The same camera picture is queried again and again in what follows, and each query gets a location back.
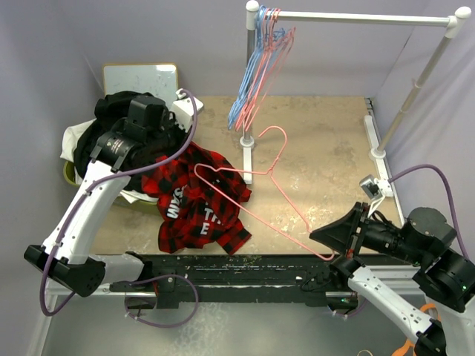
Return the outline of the red black plaid shirt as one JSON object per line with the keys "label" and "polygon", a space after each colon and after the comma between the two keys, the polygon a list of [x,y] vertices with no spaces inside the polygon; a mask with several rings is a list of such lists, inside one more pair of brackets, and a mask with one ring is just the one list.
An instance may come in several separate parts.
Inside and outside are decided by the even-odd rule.
{"label": "red black plaid shirt", "polygon": [[217,243],[233,255],[252,236],[238,207],[252,191],[218,152],[191,143],[178,158],[142,176],[142,191],[157,199],[162,252]]}

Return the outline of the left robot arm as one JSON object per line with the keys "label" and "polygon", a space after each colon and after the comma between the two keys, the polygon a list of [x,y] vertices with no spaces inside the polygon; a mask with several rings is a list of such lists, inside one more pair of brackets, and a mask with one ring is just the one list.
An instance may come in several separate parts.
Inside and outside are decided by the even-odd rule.
{"label": "left robot arm", "polygon": [[121,133],[108,131],[92,151],[88,171],[59,226],[42,245],[29,245],[24,258],[42,272],[40,290],[48,279],[88,297],[103,283],[128,283],[137,291],[152,284],[152,272],[140,255],[94,256],[91,245],[102,220],[131,176],[154,170],[153,165],[123,168],[136,150],[157,134],[168,134],[176,125],[163,100],[139,95],[130,101]]}

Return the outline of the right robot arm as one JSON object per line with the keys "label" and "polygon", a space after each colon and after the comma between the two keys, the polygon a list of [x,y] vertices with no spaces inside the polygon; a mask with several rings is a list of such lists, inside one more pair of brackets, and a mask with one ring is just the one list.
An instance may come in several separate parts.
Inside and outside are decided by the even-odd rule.
{"label": "right robot arm", "polygon": [[[473,355],[474,263],[451,248],[456,236],[435,208],[415,208],[397,227],[362,202],[309,235],[339,255],[330,265],[331,284],[371,302],[413,343],[416,355]],[[383,283],[359,257],[361,248],[417,267],[413,281],[438,316],[425,314]]]}

